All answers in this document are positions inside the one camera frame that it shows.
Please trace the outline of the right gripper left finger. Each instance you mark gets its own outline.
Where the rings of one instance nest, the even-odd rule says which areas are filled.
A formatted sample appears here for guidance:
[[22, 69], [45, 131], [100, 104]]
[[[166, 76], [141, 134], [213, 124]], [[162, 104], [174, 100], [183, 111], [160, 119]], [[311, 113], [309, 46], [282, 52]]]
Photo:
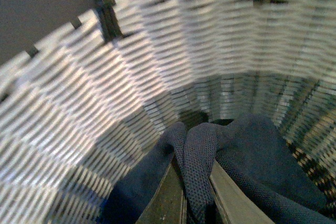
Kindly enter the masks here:
[[187, 200], [182, 174], [175, 157], [137, 223], [187, 223]]

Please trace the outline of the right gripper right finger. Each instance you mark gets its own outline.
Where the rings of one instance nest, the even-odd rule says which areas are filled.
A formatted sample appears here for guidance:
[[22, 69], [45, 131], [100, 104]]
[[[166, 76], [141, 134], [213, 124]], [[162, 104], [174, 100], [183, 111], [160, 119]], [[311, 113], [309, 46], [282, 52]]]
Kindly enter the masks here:
[[209, 182], [216, 205], [216, 223], [273, 223], [273, 221], [242, 192], [218, 162], [213, 164]]

